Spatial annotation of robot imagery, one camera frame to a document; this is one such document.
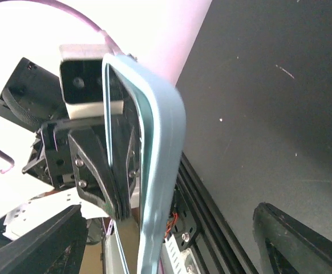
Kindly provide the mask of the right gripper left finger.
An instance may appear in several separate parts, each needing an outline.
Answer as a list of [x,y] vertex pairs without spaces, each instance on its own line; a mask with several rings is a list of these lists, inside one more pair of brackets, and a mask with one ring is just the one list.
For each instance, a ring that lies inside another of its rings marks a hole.
[[79,273],[87,221],[72,205],[0,248],[0,273]]

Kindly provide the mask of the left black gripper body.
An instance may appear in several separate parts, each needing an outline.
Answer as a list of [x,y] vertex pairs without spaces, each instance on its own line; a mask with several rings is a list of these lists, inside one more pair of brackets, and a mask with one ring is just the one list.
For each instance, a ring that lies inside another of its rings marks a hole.
[[22,168],[28,174],[56,190],[75,186],[68,133],[72,129],[104,124],[103,118],[60,119],[42,124],[27,164]]

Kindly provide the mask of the teal phone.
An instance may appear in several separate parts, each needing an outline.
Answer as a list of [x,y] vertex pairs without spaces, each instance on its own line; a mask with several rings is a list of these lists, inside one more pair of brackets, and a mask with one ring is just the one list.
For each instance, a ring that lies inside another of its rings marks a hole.
[[108,69],[111,108],[112,171],[120,193],[131,198],[140,169],[140,125],[137,108],[124,81]]

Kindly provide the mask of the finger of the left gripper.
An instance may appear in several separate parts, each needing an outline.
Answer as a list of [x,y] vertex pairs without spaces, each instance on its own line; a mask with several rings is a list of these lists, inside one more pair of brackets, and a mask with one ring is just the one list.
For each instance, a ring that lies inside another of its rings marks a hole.
[[91,127],[72,129],[68,133],[68,144],[79,197],[102,209],[112,219],[118,219],[118,195],[108,164],[105,135]]
[[131,214],[131,196],[139,174],[139,138],[134,127],[119,127],[117,130],[117,183],[119,219]]

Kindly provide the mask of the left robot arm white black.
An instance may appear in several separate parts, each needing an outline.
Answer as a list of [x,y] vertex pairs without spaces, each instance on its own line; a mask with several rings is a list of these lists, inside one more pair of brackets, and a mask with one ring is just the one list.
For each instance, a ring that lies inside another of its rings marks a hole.
[[0,94],[0,116],[35,134],[23,174],[104,210],[121,247],[139,241],[139,117],[115,69],[99,57],[65,59],[55,76],[23,58]]

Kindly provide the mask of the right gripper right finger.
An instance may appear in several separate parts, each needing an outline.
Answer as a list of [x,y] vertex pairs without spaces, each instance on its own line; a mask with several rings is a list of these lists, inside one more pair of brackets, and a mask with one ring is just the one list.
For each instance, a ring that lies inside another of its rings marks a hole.
[[332,273],[332,241],[270,203],[253,214],[263,273]]

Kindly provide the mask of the light blue phone case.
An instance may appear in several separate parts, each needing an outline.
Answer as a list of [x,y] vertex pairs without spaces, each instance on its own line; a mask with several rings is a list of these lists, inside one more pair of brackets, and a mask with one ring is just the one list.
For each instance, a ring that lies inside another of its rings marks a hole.
[[104,124],[112,140],[110,69],[114,69],[133,99],[140,121],[140,243],[138,273],[156,273],[172,203],[186,130],[183,100],[166,80],[126,55],[102,59]]

